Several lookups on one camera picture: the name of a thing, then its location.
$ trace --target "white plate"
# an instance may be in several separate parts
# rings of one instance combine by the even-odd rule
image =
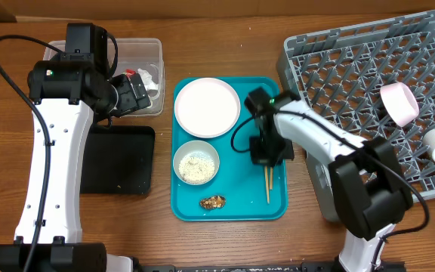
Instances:
[[[239,97],[226,82],[196,79],[180,90],[174,103],[177,122],[187,133],[214,138],[228,132],[238,121]]]

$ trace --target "chopsticks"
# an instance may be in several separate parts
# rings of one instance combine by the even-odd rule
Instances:
[[[270,190],[273,189],[273,167],[270,167],[270,177],[268,178],[268,166],[264,166],[264,183],[266,186],[266,199],[270,204]]]
[[[268,166],[264,166],[264,183],[266,184],[266,199],[270,204],[270,185],[268,184]]]

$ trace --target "black tray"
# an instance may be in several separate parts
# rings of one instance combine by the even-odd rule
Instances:
[[[148,193],[155,137],[148,126],[92,127],[85,145],[80,193]]]

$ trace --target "plastic container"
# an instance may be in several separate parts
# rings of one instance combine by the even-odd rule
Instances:
[[[193,184],[185,181],[179,172],[180,161],[185,156],[196,156],[203,159],[210,159],[214,163],[214,174],[207,181],[203,181],[199,184]],[[204,141],[189,141],[179,147],[179,149],[174,154],[174,158],[172,160],[172,165],[174,166],[174,173],[177,175],[179,179],[189,185],[203,185],[208,183],[212,178],[218,173],[219,170],[219,154],[212,145],[204,142]]]
[[[165,94],[165,71],[164,60],[162,59],[162,43],[154,38],[129,38],[116,39],[119,47],[119,61],[115,74],[123,73],[126,69],[146,70],[152,76],[154,83],[159,84],[157,90],[147,90],[151,104],[142,110],[138,110],[127,116],[157,116],[164,110]],[[61,50],[65,50],[65,41],[50,42]],[[112,41],[108,40],[108,60],[110,65],[113,62],[115,48]],[[55,51],[47,48],[43,60],[50,60],[56,54]]]
[[[179,91],[197,78],[184,79],[174,90],[174,99]],[[249,153],[237,153],[231,148],[231,135],[236,126],[251,114],[244,107],[245,98],[250,91],[262,87],[271,96],[279,93],[278,85],[267,77],[225,77],[218,78],[236,90],[241,101],[238,122],[228,131],[216,138],[205,139],[219,154],[220,166],[215,177],[207,184],[195,186],[184,183],[171,171],[171,207],[174,214],[184,221],[239,221],[274,220],[280,218],[288,207],[286,190],[285,162],[274,168],[273,190],[270,191],[270,204],[267,203],[264,180],[264,167],[253,165]],[[259,135],[253,122],[242,127],[236,135],[235,143],[239,148],[249,145],[249,136]],[[201,140],[185,132],[174,116],[172,122],[172,156],[183,144]],[[199,206],[199,201],[212,196],[223,196],[226,205],[211,211]]]
[[[435,198],[435,162],[422,156],[429,147],[421,142],[435,128],[435,10],[289,37],[276,68],[283,89],[339,128],[388,139],[407,181]],[[381,86],[396,82],[409,86],[420,109],[403,128],[380,98]],[[337,221],[326,166],[308,156],[307,167],[322,214]]]

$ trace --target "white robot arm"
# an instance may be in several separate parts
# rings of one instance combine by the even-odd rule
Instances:
[[[336,125],[331,124],[319,114],[315,113],[315,111],[311,109],[304,100],[294,100],[279,108],[279,110],[304,113],[325,125],[335,134],[342,136],[342,138],[356,147],[363,147],[362,142],[366,140],[365,138],[346,132]],[[303,147],[311,156],[318,159],[323,165],[328,165],[331,162],[334,162],[338,155],[346,156],[355,151],[341,144],[309,119],[303,119],[291,114],[278,113],[274,116],[274,120],[276,130],[282,137]],[[358,238],[348,230],[344,248],[338,256],[343,269],[346,272],[369,272],[371,270],[375,248],[378,245],[380,237],[391,232],[394,227],[395,224],[387,225],[378,231],[375,237],[371,240]],[[378,258],[376,263],[376,266],[379,265],[380,258]]]
[[[249,94],[245,106],[256,117],[255,120],[260,129],[260,140],[250,141],[251,160],[254,163],[273,166],[274,163],[279,163],[282,159],[288,159],[283,156],[286,152],[277,150],[277,147],[289,148],[289,144],[274,144],[283,141],[283,139],[300,145],[309,155],[316,158],[326,169],[327,180],[332,180],[332,187],[335,186],[335,206],[338,209],[339,217],[348,229],[344,248],[335,261],[336,271],[371,271],[375,250],[381,237],[390,233],[395,224],[402,219],[405,209],[412,206],[412,197],[410,191],[401,186],[400,182],[389,181],[382,174],[379,174],[380,178],[364,185],[360,174],[364,174],[366,170],[360,166],[364,166],[366,163],[357,162],[363,158],[355,149],[332,137],[330,132],[346,140],[357,149],[365,148],[364,150],[368,150],[367,152],[371,152],[374,149],[371,146],[375,145],[376,149],[372,151],[376,152],[374,155],[378,155],[379,158],[388,156],[390,163],[395,162],[396,165],[393,166],[398,166],[392,146],[386,141],[380,140],[371,145],[365,138],[331,124],[315,113],[307,102],[298,100],[297,97],[288,92],[271,98],[264,90],[258,89]],[[372,189],[381,186],[383,187],[377,192]],[[396,201],[402,202],[403,205],[394,207],[397,209],[394,212],[389,213],[385,210],[378,212],[377,208],[374,207],[377,205],[375,200],[381,198],[378,194],[383,194],[384,197],[380,201],[381,206],[388,206]],[[366,201],[355,202],[354,197],[363,198]],[[380,252],[379,258],[373,264],[375,267],[381,264]]]
[[[66,34],[64,52],[30,37],[0,37],[0,41],[25,39],[58,51],[51,60],[36,63],[29,73],[31,101],[0,66],[0,73],[32,107],[34,116],[28,194],[14,244],[0,245],[0,270],[20,270],[24,266],[25,272],[130,272],[138,267],[133,258],[109,255],[103,243],[82,243],[79,216],[82,160],[94,122],[110,121],[112,116],[148,107],[150,100],[139,75],[113,76],[117,47],[105,29],[91,23],[70,23]],[[112,68],[106,55],[107,37],[116,47]]]

